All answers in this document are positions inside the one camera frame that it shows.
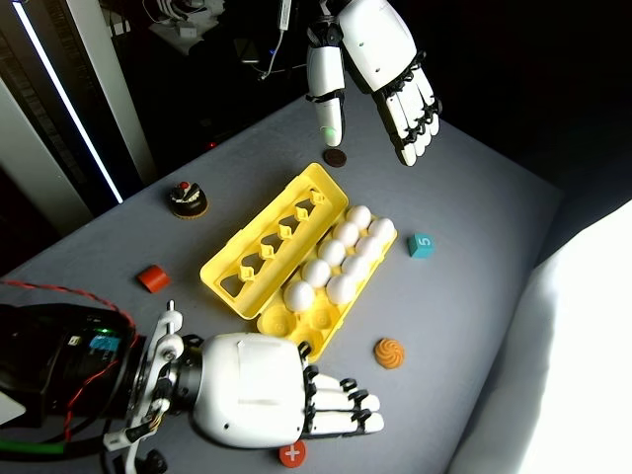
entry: orange swirl cookie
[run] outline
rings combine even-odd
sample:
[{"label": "orange swirl cookie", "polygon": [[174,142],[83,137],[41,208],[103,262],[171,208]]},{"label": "orange swirl cookie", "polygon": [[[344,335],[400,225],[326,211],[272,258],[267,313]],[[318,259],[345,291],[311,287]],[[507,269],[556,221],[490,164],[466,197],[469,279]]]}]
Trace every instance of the orange swirl cookie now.
[{"label": "orange swirl cookie", "polygon": [[375,359],[385,368],[397,368],[404,363],[404,348],[394,339],[382,339],[376,345]]}]

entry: yellow egg carton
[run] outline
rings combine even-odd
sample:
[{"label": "yellow egg carton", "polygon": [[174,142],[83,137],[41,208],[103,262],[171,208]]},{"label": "yellow egg carton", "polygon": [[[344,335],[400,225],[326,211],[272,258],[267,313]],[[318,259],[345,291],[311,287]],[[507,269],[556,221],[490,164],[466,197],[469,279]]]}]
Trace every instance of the yellow egg carton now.
[{"label": "yellow egg carton", "polygon": [[[257,321],[261,333],[297,344],[307,341],[312,347],[310,360],[317,360],[397,236],[384,244],[350,303],[332,304],[325,288],[316,288],[309,310],[289,311],[283,302],[285,285],[300,279],[303,262],[317,258],[317,244],[332,238],[332,226],[345,219],[348,204],[345,193],[323,167],[312,163],[237,232],[201,268],[199,276],[242,318],[261,314]],[[332,269],[332,275],[340,272],[340,267]]]}]

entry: red wire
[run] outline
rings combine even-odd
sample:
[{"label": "red wire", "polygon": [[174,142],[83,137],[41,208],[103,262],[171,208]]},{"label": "red wire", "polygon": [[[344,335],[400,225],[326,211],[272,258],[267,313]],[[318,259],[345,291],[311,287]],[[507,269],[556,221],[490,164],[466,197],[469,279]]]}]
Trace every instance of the red wire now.
[{"label": "red wire", "polygon": [[[78,294],[80,296],[84,296],[86,298],[97,301],[103,304],[104,306],[107,306],[108,308],[112,309],[113,311],[116,311],[118,314],[120,314],[127,320],[127,322],[129,323],[129,327],[134,331],[134,339],[131,342],[132,347],[134,347],[134,345],[138,341],[138,334],[136,334],[136,324],[134,323],[134,320],[131,318],[129,313],[121,310],[118,306],[116,306],[112,302],[108,301],[107,299],[100,298],[94,293],[90,293],[83,289],[68,288],[66,286],[57,286],[55,284],[35,284],[35,283],[28,283],[25,281],[16,281],[13,279],[5,279],[5,280],[0,279],[0,284],[16,286],[16,287],[24,288],[24,289],[48,289],[51,291],[60,291],[62,293],[73,293],[73,294]],[[72,432],[70,431],[70,422],[72,421],[72,407],[74,406],[74,404],[77,402],[77,400],[83,393],[84,388],[86,388],[93,380],[101,377],[104,373],[106,373],[108,370],[110,370],[112,367],[114,367],[118,363],[119,363],[118,359],[113,360],[112,362],[108,364],[106,368],[86,378],[81,384],[81,387],[79,388],[79,390],[77,390],[75,395],[70,399],[70,401],[66,405],[66,418],[63,422],[63,432],[66,438],[66,442],[70,441],[70,438],[72,437]]]}]

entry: red disc with white cross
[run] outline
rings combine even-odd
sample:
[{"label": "red disc with white cross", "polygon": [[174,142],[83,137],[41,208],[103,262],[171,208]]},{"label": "red disc with white cross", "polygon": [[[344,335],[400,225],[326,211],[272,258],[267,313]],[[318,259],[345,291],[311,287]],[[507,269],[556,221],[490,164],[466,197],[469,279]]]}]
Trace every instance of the red disc with white cross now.
[{"label": "red disc with white cross", "polygon": [[307,457],[307,446],[303,441],[297,441],[290,446],[278,449],[278,458],[285,467],[298,467]]}]

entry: white plus sign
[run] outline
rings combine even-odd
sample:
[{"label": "white plus sign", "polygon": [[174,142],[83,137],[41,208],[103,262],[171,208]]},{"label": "white plus sign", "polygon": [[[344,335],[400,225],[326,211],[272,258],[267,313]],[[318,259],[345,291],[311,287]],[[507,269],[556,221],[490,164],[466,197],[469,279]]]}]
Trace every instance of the white plus sign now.
[{"label": "white plus sign", "polygon": [[289,447],[289,451],[286,451],[284,453],[286,456],[289,456],[289,459],[294,462],[294,456],[296,456],[297,454],[300,454],[300,451],[294,449],[294,445],[291,445]]}]

